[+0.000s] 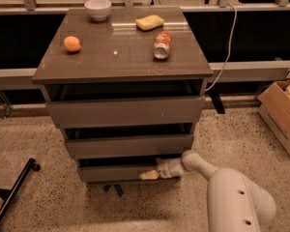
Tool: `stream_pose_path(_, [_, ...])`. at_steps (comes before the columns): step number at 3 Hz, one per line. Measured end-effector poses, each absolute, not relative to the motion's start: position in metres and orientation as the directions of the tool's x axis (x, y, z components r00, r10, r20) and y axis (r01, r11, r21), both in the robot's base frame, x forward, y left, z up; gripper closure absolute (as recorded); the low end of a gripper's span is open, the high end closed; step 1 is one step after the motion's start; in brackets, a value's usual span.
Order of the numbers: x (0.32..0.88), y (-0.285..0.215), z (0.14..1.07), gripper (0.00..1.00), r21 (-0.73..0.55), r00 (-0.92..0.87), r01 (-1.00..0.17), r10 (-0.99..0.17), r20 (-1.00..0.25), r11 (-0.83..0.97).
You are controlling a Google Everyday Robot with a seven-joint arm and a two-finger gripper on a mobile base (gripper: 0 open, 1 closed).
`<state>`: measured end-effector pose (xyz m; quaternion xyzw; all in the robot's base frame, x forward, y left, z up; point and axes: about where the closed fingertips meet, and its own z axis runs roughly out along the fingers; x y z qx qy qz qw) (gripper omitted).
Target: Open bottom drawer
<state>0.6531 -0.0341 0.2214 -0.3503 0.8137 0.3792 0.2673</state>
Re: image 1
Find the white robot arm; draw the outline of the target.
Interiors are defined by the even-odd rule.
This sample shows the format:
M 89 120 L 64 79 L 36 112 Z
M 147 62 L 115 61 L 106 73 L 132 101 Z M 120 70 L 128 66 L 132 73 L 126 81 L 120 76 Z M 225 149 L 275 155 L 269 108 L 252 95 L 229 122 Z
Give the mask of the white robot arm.
M 235 169 L 214 166 L 194 150 L 175 159 L 157 159 L 157 165 L 139 178 L 194 178 L 197 174 L 207 181 L 209 232 L 261 232 L 260 226 L 275 218 L 276 203 L 266 190 Z

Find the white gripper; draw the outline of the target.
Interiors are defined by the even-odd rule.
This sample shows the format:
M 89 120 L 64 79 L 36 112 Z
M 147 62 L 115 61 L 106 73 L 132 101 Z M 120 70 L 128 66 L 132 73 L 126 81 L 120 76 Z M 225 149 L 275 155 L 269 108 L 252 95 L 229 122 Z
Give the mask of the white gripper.
M 139 174 L 141 180 L 156 180 L 159 175 L 163 179 L 170 179 L 173 177 L 182 177 L 186 169 L 184 168 L 181 159 L 161 159 L 156 158 L 157 170 L 149 170 Z

